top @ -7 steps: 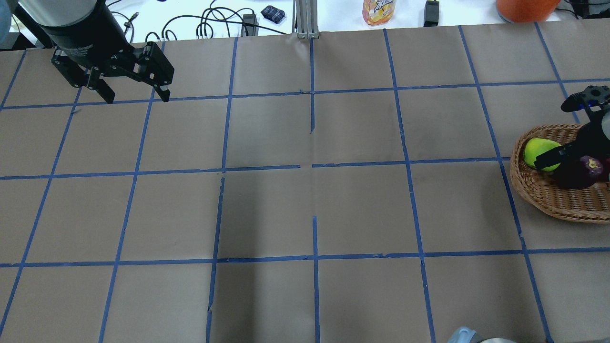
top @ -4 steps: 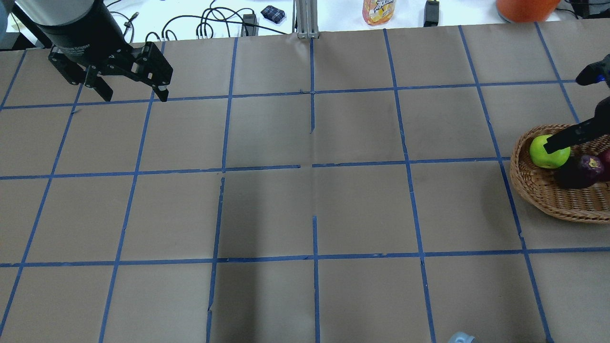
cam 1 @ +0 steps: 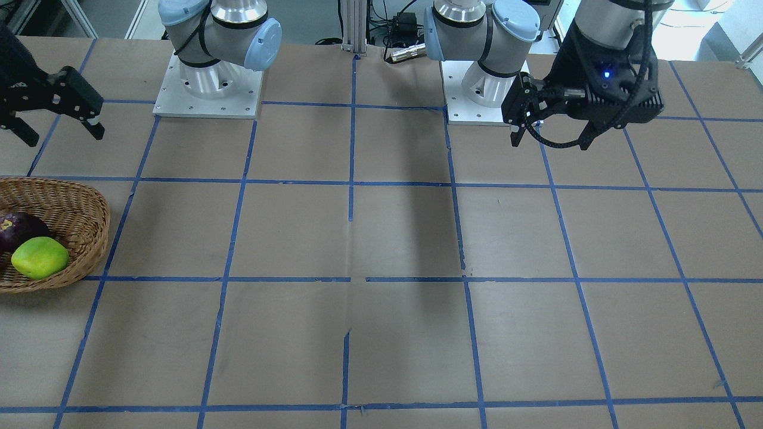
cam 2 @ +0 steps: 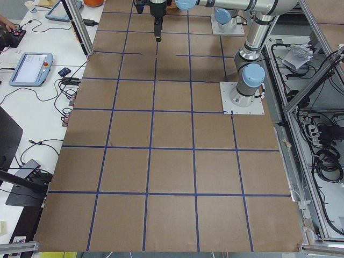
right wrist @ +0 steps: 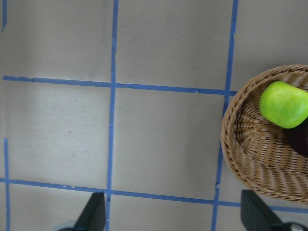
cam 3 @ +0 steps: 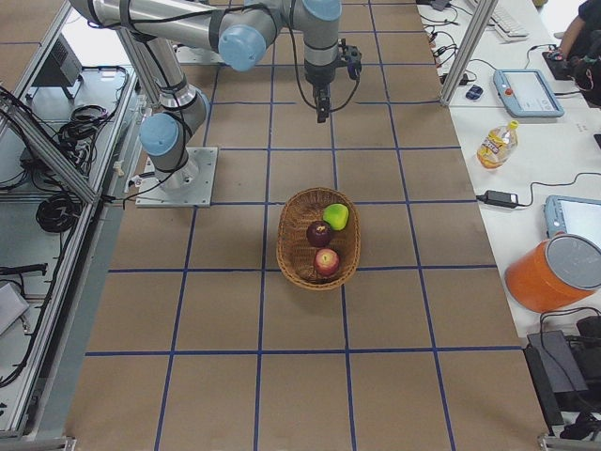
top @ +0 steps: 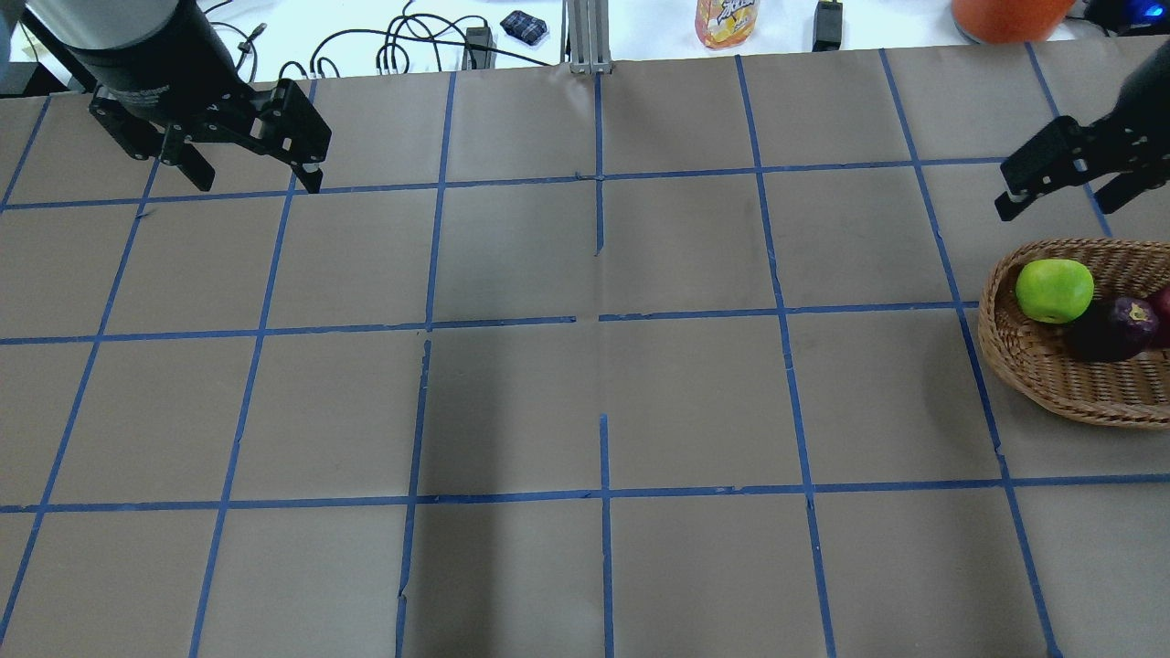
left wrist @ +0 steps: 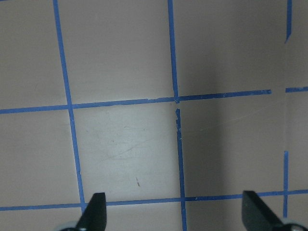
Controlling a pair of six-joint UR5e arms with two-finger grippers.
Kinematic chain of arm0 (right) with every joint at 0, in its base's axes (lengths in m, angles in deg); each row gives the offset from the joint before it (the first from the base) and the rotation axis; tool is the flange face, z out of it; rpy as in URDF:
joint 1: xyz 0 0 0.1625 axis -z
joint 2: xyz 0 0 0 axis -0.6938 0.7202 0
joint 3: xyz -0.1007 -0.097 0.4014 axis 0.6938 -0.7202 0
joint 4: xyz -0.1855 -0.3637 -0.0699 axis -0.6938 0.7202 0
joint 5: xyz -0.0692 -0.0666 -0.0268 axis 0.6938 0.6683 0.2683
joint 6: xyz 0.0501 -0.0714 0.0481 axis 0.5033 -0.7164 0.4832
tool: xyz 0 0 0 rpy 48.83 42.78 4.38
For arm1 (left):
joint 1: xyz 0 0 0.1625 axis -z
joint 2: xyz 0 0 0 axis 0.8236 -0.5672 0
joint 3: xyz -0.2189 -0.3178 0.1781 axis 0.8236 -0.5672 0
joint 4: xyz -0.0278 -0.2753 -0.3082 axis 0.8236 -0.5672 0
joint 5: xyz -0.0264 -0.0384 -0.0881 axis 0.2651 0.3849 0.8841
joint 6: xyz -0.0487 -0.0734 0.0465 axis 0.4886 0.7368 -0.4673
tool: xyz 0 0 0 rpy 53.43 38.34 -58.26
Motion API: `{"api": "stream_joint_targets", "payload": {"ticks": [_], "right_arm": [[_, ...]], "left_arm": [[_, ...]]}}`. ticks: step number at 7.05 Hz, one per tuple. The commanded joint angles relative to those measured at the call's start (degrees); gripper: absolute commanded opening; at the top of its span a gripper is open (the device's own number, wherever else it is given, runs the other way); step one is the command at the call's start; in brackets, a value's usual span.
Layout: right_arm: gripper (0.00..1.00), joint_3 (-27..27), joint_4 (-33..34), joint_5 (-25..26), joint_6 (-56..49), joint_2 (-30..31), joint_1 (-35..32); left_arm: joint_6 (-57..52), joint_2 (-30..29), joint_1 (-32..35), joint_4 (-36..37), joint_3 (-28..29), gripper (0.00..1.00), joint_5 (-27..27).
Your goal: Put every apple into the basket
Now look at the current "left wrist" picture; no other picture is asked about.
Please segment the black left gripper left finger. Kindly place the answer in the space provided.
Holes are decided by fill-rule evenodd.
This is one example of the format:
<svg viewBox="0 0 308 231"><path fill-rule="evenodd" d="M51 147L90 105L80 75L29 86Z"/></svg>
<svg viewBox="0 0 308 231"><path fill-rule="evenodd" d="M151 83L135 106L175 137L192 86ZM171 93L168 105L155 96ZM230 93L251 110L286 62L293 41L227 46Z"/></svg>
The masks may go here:
<svg viewBox="0 0 308 231"><path fill-rule="evenodd" d="M95 193L79 221L75 226L76 231L105 231L107 225L105 193Z"/></svg>

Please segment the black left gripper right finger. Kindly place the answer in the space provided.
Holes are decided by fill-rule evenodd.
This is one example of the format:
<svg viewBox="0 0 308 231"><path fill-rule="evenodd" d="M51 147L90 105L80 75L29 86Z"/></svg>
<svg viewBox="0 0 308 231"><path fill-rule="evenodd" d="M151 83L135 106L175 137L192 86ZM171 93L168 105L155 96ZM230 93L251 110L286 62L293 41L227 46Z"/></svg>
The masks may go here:
<svg viewBox="0 0 308 231"><path fill-rule="evenodd" d="M254 191L243 191L242 222L247 231L278 231L284 226Z"/></svg>

